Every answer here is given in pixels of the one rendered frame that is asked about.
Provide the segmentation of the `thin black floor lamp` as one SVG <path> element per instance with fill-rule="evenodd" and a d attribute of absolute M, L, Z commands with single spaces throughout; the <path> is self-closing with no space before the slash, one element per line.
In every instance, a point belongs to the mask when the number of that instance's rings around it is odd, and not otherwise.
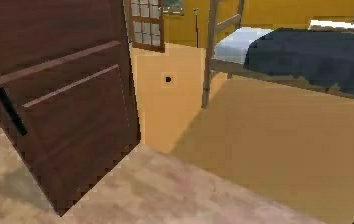
<path fill-rule="evenodd" d="M 193 12 L 195 15 L 195 43 L 196 48 L 199 48 L 199 28 L 198 28 L 198 8 L 193 8 Z"/>

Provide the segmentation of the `dark brown room door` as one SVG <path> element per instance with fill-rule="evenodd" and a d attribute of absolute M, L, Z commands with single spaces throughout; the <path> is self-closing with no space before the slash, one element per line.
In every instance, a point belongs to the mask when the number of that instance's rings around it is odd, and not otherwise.
<path fill-rule="evenodd" d="M 124 0 L 0 0 L 0 127 L 58 215 L 140 142 Z"/>

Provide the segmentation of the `dark blue blanket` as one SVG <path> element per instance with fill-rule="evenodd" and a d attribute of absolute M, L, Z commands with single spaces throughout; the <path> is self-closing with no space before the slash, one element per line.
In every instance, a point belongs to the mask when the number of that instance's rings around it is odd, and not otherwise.
<path fill-rule="evenodd" d="M 354 96 L 354 34 L 279 28 L 249 46 L 244 68 L 270 76 L 303 77 Z"/>

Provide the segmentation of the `wooden frame bed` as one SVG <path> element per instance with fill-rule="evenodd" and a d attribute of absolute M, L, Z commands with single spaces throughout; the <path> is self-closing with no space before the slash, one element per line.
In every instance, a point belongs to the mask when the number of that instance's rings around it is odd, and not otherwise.
<path fill-rule="evenodd" d="M 324 88 L 312 85 L 303 77 L 295 78 L 291 75 L 270 76 L 265 73 L 253 72 L 244 68 L 247 51 L 252 42 L 276 30 L 267 28 L 253 28 L 241 24 L 245 0 L 238 0 L 237 13 L 222 21 L 217 21 L 220 0 L 210 0 L 208 22 L 208 46 L 206 49 L 203 93 L 201 106 L 205 108 L 209 102 L 210 84 L 213 77 L 225 73 L 228 78 L 234 75 L 252 77 L 272 82 L 288 84 L 298 79 L 306 81 L 310 86 L 324 89 L 327 92 L 340 92 L 343 96 L 352 96 L 343 93 L 337 85 Z M 312 19 L 306 30 L 333 31 L 354 34 L 354 20 L 351 22 L 336 22 L 329 20 Z"/>

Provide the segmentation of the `framed wall picture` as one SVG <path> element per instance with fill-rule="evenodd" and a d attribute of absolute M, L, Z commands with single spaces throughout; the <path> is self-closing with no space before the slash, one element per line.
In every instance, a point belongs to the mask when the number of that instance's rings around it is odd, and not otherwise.
<path fill-rule="evenodd" d="M 184 14 L 184 0 L 163 0 L 163 12 L 170 15 Z"/>

